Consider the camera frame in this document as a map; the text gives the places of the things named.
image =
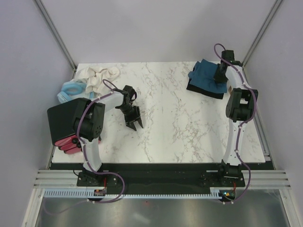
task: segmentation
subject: cloth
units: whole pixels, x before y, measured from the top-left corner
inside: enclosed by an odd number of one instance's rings
[[[101,66],[89,66],[76,72],[72,81],[86,84],[85,93],[95,92],[97,96],[104,95],[106,90],[103,79],[113,81],[120,74],[117,67],[103,68]]]
[[[189,72],[189,84],[208,92],[222,94],[227,92],[226,83],[216,83],[214,74],[218,65],[202,59],[201,62],[195,64],[192,72]]]

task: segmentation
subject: gray wall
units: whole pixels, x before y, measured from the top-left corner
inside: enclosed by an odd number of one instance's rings
[[[72,70],[31,0],[0,1],[0,222],[20,226],[46,165],[46,110]]]
[[[273,159],[303,212],[303,1],[284,1],[247,66]]]
[[[42,0],[76,63],[242,60],[274,0]]]

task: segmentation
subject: gray floor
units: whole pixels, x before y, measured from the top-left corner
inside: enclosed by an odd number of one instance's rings
[[[44,199],[58,212],[83,199]],[[123,199],[83,203],[60,215],[40,211],[37,227],[288,227],[278,191],[248,191],[233,205],[210,200]]]

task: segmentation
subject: light blue cloth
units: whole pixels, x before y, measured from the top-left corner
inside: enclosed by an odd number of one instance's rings
[[[214,74],[218,68],[217,64],[202,59],[195,64],[194,70],[189,72],[190,84],[203,90],[221,94],[227,92],[226,83],[215,83]]]

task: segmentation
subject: dark blue fabric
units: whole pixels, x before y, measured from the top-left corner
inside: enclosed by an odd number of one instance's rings
[[[188,74],[190,84],[213,93],[226,93],[226,83],[215,83],[214,74],[217,64],[202,59],[195,64],[194,70]]]

